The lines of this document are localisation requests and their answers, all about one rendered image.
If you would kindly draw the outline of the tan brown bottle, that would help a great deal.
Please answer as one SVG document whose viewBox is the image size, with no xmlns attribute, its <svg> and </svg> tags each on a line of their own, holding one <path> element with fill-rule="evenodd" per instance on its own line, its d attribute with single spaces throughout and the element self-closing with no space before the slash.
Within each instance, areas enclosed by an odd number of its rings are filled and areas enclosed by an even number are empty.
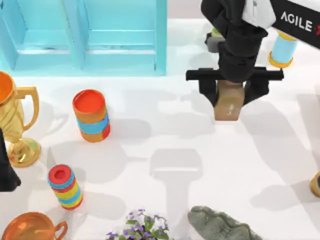
<svg viewBox="0 0 320 240">
<path fill-rule="evenodd" d="M 217 100 L 214 107 L 216 121 L 237 121 L 245 100 L 242 83 L 217 81 Z"/>
</svg>

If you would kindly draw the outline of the grey pot with green plant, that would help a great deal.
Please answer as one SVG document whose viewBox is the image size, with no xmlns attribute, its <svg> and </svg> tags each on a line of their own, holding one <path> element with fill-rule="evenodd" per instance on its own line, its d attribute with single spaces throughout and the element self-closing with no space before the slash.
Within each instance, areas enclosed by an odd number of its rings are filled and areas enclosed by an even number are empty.
<svg viewBox="0 0 320 240">
<path fill-rule="evenodd" d="M 204 43 L 210 53 L 218 53 L 218 44 L 224 40 L 224 37 L 219 31 L 216 28 L 213 28 L 211 32 L 207 33 Z"/>
</svg>

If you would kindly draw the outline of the light blue cup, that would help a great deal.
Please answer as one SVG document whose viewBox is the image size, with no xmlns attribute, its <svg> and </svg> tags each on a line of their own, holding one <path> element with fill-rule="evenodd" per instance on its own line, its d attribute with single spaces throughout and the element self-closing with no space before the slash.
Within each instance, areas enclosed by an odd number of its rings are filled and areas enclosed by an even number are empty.
<svg viewBox="0 0 320 240">
<path fill-rule="evenodd" d="M 293 59 L 297 43 L 296 38 L 279 31 L 272 49 L 272 59 L 281 64 L 288 64 Z"/>
</svg>

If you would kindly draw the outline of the pale grey rounded box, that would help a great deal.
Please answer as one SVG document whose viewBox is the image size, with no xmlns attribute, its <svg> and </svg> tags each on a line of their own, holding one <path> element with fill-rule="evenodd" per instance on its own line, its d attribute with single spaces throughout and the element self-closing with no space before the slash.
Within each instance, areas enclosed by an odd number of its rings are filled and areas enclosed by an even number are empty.
<svg viewBox="0 0 320 240">
<path fill-rule="evenodd" d="M 276 22 L 271 0 L 245 0 L 242 19 L 255 27 L 268 29 Z"/>
</svg>

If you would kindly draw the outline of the light blue rack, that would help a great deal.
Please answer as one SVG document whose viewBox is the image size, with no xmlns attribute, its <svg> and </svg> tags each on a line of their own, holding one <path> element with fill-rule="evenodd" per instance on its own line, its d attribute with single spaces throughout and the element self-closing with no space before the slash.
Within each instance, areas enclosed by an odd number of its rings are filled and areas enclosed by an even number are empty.
<svg viewBox="0 0 320 240">
<path fill-rule="evenodd" d="M 163 76 L 167 0 L 0 0 L 0 70 Z"/>
</svg>

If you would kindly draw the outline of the yellow cup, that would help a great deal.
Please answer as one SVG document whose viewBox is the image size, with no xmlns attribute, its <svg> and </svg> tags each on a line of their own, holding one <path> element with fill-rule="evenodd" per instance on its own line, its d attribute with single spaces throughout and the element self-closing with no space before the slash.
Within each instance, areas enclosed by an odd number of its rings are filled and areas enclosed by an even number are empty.
<svg viewBox="0 0 320 240">
<path fill-rule="evenodd" d="M 309 188 L 316 197 L 320 198 L 320 171 L 310 181 Z"/>
</svg>

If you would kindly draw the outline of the orange can with blue band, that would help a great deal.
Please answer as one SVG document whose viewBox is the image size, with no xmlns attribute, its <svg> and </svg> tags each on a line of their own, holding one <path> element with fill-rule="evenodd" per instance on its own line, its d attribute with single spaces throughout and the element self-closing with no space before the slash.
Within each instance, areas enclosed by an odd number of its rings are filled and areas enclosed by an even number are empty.
<svg viewBox="0 0 320 240">
<path fill-rule="evenodd" d="M 78 92 L 72 100 L 80 134 L 84 140 L 97 143 L 110 133 L 110 121 L 104 95 L 95 89 Z"/>
</svg>

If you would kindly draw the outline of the grey green rock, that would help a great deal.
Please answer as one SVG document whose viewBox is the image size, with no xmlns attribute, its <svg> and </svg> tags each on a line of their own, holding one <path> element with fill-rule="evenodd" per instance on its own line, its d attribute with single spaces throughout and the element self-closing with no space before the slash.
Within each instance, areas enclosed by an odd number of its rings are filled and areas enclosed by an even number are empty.
<svg viewBox="0 0 320 240">
<path fill-rule="evenodd" d="M 251 227 L 207 206 L 194 206 L 188 222 L 204 240 L 263 240 Z"/>
</svg>

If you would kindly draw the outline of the purple flower plant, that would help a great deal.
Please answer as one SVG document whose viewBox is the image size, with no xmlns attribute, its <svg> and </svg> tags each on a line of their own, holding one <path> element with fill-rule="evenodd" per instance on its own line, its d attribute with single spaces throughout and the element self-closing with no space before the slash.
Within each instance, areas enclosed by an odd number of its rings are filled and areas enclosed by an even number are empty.
<svg viewBox="0 0 320 240">
<path fill-rule="evenodd" d="M 105 240 L 172 240 L 167 220 L 159 214 L 148 214 L 145 209 L 131 211 L 118 231 L 110 231 Z"/>
</svg>

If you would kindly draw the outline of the stack of coloured rings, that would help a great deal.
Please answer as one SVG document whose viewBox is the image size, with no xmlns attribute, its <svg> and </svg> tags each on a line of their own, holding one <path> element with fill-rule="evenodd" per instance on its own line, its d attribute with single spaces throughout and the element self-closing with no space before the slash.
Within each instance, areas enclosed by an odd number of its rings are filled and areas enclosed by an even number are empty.
<svg viewBox="0 0 320 240">
<path fill-rule="evenodd" d="M 82 190 L 68 165 L 58 164 L 52 167 L 48 173 L 48 183 L 64 209 L 73 210 L 81 205 Z"/>
</svg>

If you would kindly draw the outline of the gold trophy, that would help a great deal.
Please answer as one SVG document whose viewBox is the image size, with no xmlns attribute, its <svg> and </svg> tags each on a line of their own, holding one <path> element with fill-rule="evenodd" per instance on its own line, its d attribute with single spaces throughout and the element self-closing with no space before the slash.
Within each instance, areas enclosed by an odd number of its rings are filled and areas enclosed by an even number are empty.
<svg viewBox="0 0 320 240">
<path fill-rule="evenodd" d="M 31 96 L 33 101 L 33 116 L 28 124 L 25 124 L 21 102 L 26 96 Z M 10 142 L 8 158 L 14 167 L 31 166 L 40 157 L 40 144 L 32 138 L 23 138 L 23 133 L 35 124 L 39 109 L 39 95 L 36 87 L 17 87 L 8 73 L 0 71 L 0 129 L 2 129 L 4 140 Z"/>
</svg>

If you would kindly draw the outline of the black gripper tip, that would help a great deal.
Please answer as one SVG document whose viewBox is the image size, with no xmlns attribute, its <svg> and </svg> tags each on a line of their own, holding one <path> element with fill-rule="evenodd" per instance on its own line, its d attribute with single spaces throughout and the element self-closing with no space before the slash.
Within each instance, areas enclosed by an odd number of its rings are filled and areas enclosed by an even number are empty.
<svg viewBox="0 0 320 240">
<path fill-rule="evenodd" d="M 4 134 L 0 128 L 0 192 L 13 192 L 20 185 L 21 180 L 9 161 Z"/>
</svg>

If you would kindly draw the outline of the copper cup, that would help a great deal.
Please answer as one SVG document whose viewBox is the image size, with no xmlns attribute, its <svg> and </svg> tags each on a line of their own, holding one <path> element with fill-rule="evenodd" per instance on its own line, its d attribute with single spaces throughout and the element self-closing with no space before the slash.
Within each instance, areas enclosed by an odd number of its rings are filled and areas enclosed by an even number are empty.
<svg viewBox="0 0 320 240">
<path fill-rule="evenodd" d="M 5 228 L 1 240 L 62 240 L 68 231 L 66 221 L 54 225 L 40 212 L 27 212 L 14 218 Z"/>
</svg>

